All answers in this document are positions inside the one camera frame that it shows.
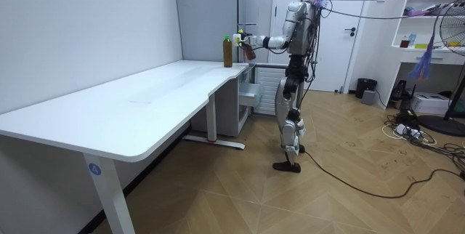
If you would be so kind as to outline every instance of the door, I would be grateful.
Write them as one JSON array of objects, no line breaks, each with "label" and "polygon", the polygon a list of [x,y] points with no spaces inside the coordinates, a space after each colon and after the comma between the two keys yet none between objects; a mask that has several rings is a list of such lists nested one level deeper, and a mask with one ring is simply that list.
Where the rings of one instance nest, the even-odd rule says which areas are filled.
[{"label": "door", "polygon": [[[283,32],[286,10],[291,1],[298,0],[275,0],[276,13],[271,26],[273,36],[281,35]],[[360,15],[362,8],[363,1],[333,1],[333,9],[338,12]],[[329,11],[323,10],[323,15],[328,13]],[[321,19],[316,79],[310,89],[333,92],[344,86],[359,22],[360,18],[336,13],[331,13],[327,18]],[[287,65],[289,62],[289,54],[270,55],[270,63]]]}]

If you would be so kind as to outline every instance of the robot leg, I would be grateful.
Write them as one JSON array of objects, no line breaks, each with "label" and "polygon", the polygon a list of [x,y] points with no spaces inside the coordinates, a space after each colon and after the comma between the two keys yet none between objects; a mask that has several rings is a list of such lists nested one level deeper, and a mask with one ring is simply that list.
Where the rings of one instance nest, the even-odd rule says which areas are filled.
[{"label": "robot leg", "polygon": [[296,94],[284,96],[284,89],[288,78],[282,78],[275,98],[275,112],[280,130],[281,147],[286,155],[285,162],[273,164],[273,168],[283,172],[301,171],[295,157],[301,152],[299,144],[299,131],[303,129],[300,112],[294,108]]}]

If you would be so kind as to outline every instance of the black trash can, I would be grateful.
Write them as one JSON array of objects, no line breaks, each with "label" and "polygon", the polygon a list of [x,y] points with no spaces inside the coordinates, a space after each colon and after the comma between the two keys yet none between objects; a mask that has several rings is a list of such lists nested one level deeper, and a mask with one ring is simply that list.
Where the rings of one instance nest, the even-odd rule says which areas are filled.
[{"label": "black trash can", "polygon": [[370,78],[359,78],[357,80],[357,89],[355,90],[355,96],[359,99],[363,98],[363,92],[367,89],[374,91],[377,84],[377,81],[372,80]]}]

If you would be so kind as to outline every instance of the desk leg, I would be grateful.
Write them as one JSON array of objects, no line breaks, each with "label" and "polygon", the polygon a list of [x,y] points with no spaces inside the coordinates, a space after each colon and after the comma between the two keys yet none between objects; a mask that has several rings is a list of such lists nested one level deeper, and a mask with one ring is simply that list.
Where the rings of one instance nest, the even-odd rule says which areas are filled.
[{"label": "desk leg", "polygon": [[135,234],[112,159],[84,154],[113,234]]},{"label": "desk leg", "polygon": [[207,138],[186,135],[184,140],[192,140],[196,142],[205,142],[215,145],[222,145],[243,150],[246,146],[241,143],[228,142],[224,140],[217,140],[217,114],[215,108],[215,94],[209,97],[209,102],[206,104],[206,129]]},{"label": "desk leg", "polygon": [[215,108],[215,94],[209,97],[209,103],[206,104],[206,131],[207,140],[211,143],[217,141],[217,110]]}]

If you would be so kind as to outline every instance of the desk label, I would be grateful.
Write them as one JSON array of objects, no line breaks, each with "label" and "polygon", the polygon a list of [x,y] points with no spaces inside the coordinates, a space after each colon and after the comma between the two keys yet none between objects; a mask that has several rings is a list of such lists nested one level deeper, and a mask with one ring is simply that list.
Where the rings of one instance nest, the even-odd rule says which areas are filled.
[{"label": "desk label", "polygon": [[100,170],[99,166],[95,164],[89,164],[89,169],[90,169],[90,172],[92,172],[93,174],[96,174],[97,176],[102,173],[102,170]]}]

